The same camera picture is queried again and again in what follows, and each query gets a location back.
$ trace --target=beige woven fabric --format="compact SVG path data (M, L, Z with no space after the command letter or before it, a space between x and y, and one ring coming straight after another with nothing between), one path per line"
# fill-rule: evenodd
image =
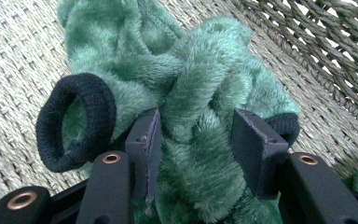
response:
M241 10L228 0L160 2L186 29L219 15L249 24L255 30L251 51L301 106L302 132L293 150L322 156L342 176L358 169L358 121ZM0 198L29 185L57 193L82 179L78 172L45 169L35 143L38 111L55 82L70 74L56 6L57 1L0 1Z

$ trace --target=woven surface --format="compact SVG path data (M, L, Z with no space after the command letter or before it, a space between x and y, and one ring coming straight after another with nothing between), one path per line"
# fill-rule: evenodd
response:
M358 169L358 121L310 75L312 68L303 67L271 40L269 30L246 18L246 10L230 1L160 2L186 29L219 15L234 16L254 29L251 51L301 106L302 131L292 150L322 156L341 176ZM56 6L57 1L0 1L0 198L28 185L57 193L82 178L78 172L46 170L34 137L38 111L56 81L70 74Z
M357 1L251 1L236 0L250 19L279 31L286 51L304 57L303 66L333 94L334 99L358 118L358 0Z

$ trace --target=crumpled green cloth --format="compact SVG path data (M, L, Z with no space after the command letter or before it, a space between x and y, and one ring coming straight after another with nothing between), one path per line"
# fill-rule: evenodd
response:
M136 223L282 222L276 202L246 188L229 144L235 108L262 119L299 113L247 49L248 27L220 17L188 33L154 0L61 0L58 15L72 73L100 77L116 98L113 144L140 114L160 108L158 188L152 204L134 202ZM85 120L75 101L62 127L65 148Z

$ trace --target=fuzzy green garment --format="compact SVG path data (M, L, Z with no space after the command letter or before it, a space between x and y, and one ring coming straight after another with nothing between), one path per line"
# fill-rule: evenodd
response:
M299 113L296 103L247 49L251 30L228 17L185 32L154 0L61 0L68 63L92 73L116 98L111 142L122 141L148 109L161 111L163 158L153 215L134 202L136 223L280 223L277 202L246 188L229 144L233 112L263 119ZM75 101L63 124L64 147L81 139L85 111Z

